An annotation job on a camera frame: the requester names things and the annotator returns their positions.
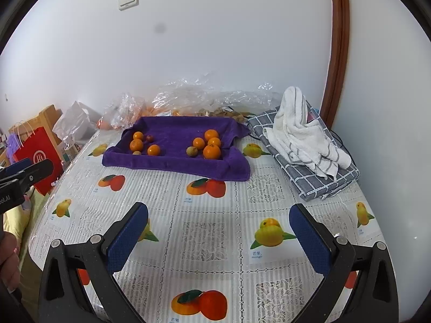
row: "blue gripper pad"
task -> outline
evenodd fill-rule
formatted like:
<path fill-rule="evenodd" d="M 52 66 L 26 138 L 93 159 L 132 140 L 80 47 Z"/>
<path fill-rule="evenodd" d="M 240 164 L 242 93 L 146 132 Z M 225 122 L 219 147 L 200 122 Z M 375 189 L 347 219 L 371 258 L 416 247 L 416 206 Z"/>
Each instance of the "blue gripper pad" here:
<path fill-rule="evenodd" d="M 332 267 L 331 252 L 296 205 L 290 208 L 289 223 L 314 271 L 326 277 Z"/>
<path fill-rule="evenodd" d="M 106 251 L 106 269 L 110 274 L 123 269 L 147 222 L 147 206 L 144 203 L 139 203 L 135 213 L 129 218 Z"/>

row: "fruit print tablecloth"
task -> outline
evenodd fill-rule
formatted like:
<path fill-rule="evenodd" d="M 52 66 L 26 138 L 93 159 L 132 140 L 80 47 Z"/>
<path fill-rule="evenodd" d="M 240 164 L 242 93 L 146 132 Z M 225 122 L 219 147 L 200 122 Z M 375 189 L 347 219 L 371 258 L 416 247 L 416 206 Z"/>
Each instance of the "fruit print tablecloth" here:
<path fill-rule="evenodd" d="M 384 241 L 356 182 L 335 197 L 303 202 L 271 155 L 246 157 L 246 182 L 104 167 L 103 151 L 120 137 L 96 133 L 75 158 L 33 229 L 29 251 L 42 269 L 53 239 L 87 241 L 136 201 L 145 203 L 150 222 L 114 277 L 148 323 L 290 322 L 322 280 L 289 226 L 289 209 L 297 202 L 353 244 Z M 236 142 L 241 151 L 247 144 L 266 151 L 250 137 Z M 105 317 L 91 283 L 85 289 Z M 329 321 L 349 293 L 345 288 Z"/>

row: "white towel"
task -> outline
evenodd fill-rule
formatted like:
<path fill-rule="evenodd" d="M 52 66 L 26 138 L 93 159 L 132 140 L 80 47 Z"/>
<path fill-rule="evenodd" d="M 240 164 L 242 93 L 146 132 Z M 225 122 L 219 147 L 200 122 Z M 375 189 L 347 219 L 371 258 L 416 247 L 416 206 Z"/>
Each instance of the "white towel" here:
<path fill-rule="evenodd" d="M 352 159 L 326 136 L 318 120 L 307 124 L 307 104 L 298 87 L 283 94 L 273 128 L 264 128 L 269 143 L 291 164 L 305 165 L 320 177 L 337 181 L 338 166 L 348 168 Z"/>

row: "purple towel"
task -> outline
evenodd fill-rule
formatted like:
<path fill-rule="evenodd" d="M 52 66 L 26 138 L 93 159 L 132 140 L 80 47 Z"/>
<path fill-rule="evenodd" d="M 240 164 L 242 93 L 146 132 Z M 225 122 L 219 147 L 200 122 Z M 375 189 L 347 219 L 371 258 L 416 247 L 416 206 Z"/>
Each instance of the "purple towel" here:
<path fill-rule="evenodd" d="M 202 152 L 197 157 L 186 154 L 196 137 L 206 130 L 215 129 L 221 139 L 221 158 L 205 159 Z M 160 156 L 133 155 L 129 148 L 133 134 L 140 131 L 152 135 L 162 153 Z M 120 142 L 104 154 L 104 166 L 122 166 L 129 169 L 175 171 L 199 175 L 219 181 L 247 181 L 250 166 L 242 153 L 232 146 L 234 138 L 245 137 L 249 129 L 230 118 L 219 117 L 142 117 L 127 130 Z"/>

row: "brown wooden trim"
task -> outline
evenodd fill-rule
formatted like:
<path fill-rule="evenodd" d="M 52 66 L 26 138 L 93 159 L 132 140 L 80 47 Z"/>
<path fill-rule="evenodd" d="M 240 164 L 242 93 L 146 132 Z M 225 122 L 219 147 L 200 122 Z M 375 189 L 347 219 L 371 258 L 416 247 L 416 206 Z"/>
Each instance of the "brown wooden trim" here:
<path fill-rule="evenodd" d="M 332 0 L 332 44 L 320 116 L 330 129 L 343 90 L 350 36 L 349 0 Z"/>

